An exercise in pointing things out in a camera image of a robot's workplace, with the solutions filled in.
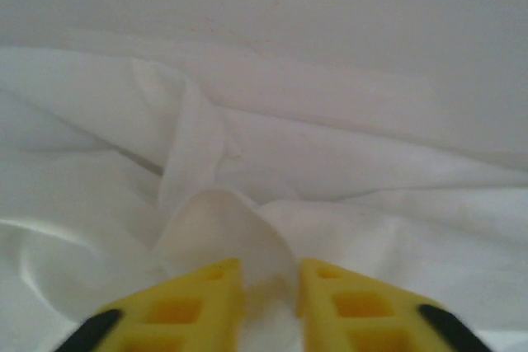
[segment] black tip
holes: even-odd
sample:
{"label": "black tip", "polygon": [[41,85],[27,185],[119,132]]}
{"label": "black tip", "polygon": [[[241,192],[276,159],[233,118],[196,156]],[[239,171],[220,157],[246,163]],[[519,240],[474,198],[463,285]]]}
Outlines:
{"label": "black tip", "polygon": [[454,351],[492,352],[452,313],[428,304],[420,305],[418,311]]}
{"label": "black tip", "polygon": [[123,316],[119,309],[88,318],[55,352],[91,352]]}

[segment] wrinkled fabric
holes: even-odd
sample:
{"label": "wrinkled fabric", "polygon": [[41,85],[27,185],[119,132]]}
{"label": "wrinkled fabric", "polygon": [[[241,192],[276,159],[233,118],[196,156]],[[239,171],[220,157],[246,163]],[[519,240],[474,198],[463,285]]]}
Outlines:
{"label": "wrinkled fabric", "polygon": [[56,118],[57,136],[71,125],[97,142],[3,145],[4,350],[52,350],[103,303],[230,256],[245,269],[242,351],[301,350],[305,256],[436,298],[497,350],[528,338],[528,173],[228,109],[150,61],[33,49],[0,59],[14,101]]}

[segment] yellow plastic object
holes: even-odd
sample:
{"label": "yellow plastic object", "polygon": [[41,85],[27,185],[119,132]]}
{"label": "yellow plastic object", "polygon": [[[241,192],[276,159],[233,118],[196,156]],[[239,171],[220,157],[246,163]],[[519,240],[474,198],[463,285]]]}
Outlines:
{"label": "yellow plastic object", "polygon": [[243,315],[241,264],[229,259],[101,309],[124,316],[96,352],[234,352]]}
{"label": "yellow plastic object", "polygon": [[435,301],[316,259],[300,268],[306,352],[452,352],[420,317]]}

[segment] white surface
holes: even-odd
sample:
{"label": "white surface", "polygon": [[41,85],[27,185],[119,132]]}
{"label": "white surface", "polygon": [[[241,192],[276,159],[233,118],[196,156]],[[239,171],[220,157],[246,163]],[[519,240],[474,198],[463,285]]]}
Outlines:
{"label": "white surface", "polygon": [[0,59],[9,95],[164,168],[160,178],[113,152],[2,151],[6,350],[50,350],[102,303],[222,256],[247,268],[241,350],[300,350],[301,256],[437,298],[497,350],[526,340],[527,173],[226,109],[152,62],[30,49]]}
{"label": "white surface", "polygon": [[58,120],[4,91],[0,84],[0,147],[23,150],[86,150],[110,144]]}
{"label": "white surface", "polygon": [[[332,119],[384,134],[528,150],[526,0],[0,0],[0,9],[4,45],[68,47],[70,28],[215,43],[216,51],[187,45],[186,61],[221,85],[216,96],[233,92],[224,83],[234,82],[240,97],[229,102],[258,93],[275,109],[280,93],[297,113],[332,109]],[[271,59],[259,69],[265,76],[251,67],[261,55]],[[357,69],[420,80],[376,84],[374,94],[350,78]]]}

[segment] white sheet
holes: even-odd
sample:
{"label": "white sheet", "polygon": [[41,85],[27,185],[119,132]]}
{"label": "white sheet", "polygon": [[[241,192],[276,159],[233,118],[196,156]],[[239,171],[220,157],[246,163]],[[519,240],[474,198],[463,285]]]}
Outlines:
{"label": "white sheet", "polygon": [[104,302],[222,256],[246,268],[240,350],[300,350],[302,256],[437,298],[497,350],[528,339],[523,171],[226,109],[138,59],[3,49],[0,82],[164,169],[115,152],[2,151],[4,350],[51,350]]}

